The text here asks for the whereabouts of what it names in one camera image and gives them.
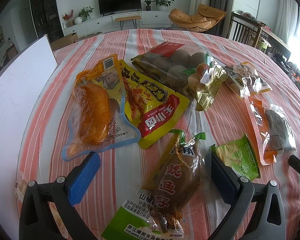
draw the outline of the fish snack package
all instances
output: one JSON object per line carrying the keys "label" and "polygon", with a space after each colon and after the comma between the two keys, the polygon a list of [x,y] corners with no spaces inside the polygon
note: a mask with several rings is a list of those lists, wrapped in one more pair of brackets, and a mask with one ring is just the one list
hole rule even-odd
{"label": "fish snack package", "polygon": [[204,49],[197,46],[164,42],[131,59],[142,73],[196,99],[198,111],[206,111],[214,101],[226,71]]}
{"label": "fish snack package", "polygon": [[239,177],[246,176],[250,181],[260,178],[258,162],[246,134],[241,139],[217,147],[216,153]]}
{"label": "fish snack package", "polygon": [[227,85],[241,98],[272,90],[269,84],[258,75],[257,70],[250,62],[222,68],[229,76],[226,80]]}
{"label": "fish snack package", "polygon": [[281,156],[296,152],[292,128],[282,107],[247,96],[245,104],[256,135],[262,165],[273,164]]}
{"label": "fish snack package", "polygon": [[124,112],[141,133],[146,149],[169,132],[180,119],[189,99],[119,61],[126,90]]}
{"label": "fish snack package", "polygon": [[79,73],[72,97],[70,136],[62,149],[63,160],[140,140],[139,130],[124,114],[126,90],[116,54],[100,60],[91,70]]}
{"label": "fish snack package", "polygon": [[205,133],[186,143],[183,131],[170,132],[173,135],[153,172],[135,197],[124,201],[102,233],[103,238],[190,240],[183,227],[194,213],[182,209],[197,187],[209,187],[211,153],[205,146]]}

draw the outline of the silver bolt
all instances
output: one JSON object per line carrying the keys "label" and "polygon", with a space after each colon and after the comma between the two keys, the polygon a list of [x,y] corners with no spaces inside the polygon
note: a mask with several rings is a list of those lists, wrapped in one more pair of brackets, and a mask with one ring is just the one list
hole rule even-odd
{"label": "silver bolt", "polygon": [[29,183],[28,183],[29,187],[34,186],[34,184],[35,184],[34,180],[31,180],[31,181],[29,181]]}
{"label": "silver bolt", "polygon": [[57,178],[57,182],[58,182],[58,183],[62,183],[62,182],[64,182],[65,180],[66,180],[66,178],[65,178],[64,176],[60,176],[60,177]]}
{"label": "silver bolt", "polygon": [[240,177],[240,180],[241,180],[243,183],[249,182],[249,179],[248,179],[246,176]]}
{"label": "silver bolt", "polygon": [[277,182],[276,182],[275,180],[272,179],[272,180],[270,181],[270,185],[275,187],[275,186],[277,186]]}

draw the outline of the tablecloth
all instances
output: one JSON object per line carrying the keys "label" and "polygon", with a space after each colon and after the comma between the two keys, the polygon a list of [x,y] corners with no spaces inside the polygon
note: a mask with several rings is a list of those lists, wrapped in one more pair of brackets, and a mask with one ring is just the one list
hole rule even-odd
{"label": "tablecloth", "polygon": [[[55,52],[58,67],[42,90],[29,119],[19,154],[18,171],[26,181],[54,181],[66,176],[84,156],[70,162],[61,159],[61,150],[69,136],[68,119],[73,105],[71,90],[77,73],[91,69],[98,60],[116,53],[129,65],[130,59],[149,51],[164,41],[205,48],[221,65],[249,61],[273,91],[257,95],[284,109],[293,128],[300,158],[300,92],[286,74],[264,53],[221,37],[184,31],[137,29],[106,33],[80,41]],[[225,83],[207,112],[194,111],[192,103],[175,128],[183,129],[187,138],[204,131],[209,143],[222,145],[253,128],[244,101]],[[146,150],[137,143],[100,154],[101,168],[90,184],[83,200],[76,205],[78,213],[98,239],[124,200],[131,198],[156,165],[167,138],[163,137]],[[300,216],[300,176],[289,167],[285,158],[274,165],[261,166],[261,178],[254,182],[278,182],[287,225],[287,239],[296,234]],[[188,239],[207,239],[228,211],[214,185],[207,192],[199,188],[183,208],[187,221],[183,228]],[[245,217],[236,239],[242,236],[253,212]]]}

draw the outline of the black flat-screen tv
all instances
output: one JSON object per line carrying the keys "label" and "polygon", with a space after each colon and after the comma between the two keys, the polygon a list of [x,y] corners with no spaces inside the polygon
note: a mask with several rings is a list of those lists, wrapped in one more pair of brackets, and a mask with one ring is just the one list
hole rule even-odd
{"label": "black flat-screen tv", "polygon": [[141,0],[98,0],[100,14],[141,9]]}

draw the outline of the vase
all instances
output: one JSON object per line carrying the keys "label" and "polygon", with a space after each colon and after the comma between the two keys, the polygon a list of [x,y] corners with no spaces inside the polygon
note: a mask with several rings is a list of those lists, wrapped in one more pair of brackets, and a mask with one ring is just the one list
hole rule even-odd
{"label": "vase", "polygon": [[79,17],[77,17],[76,19],[74,19],[74,23],[75,23],[75,24],[82,23],[82,17],[79,16]]}
{"label": "vase", "polygon": [[90,17],[90,15],[88,15],[87,17],[83,18],[83,21],[90,20],[90,19],[91,19],[91,17]]}
{"label": "vase", "polygon": [[74,25],[74,20],[68,21],[68,25],[69,25],[69,27],[73,26]]}
{"label": "vase", "polygon": [[166,6],[166,5],[160,5],[159,6],[159,11],[168,11],[168,6]]}

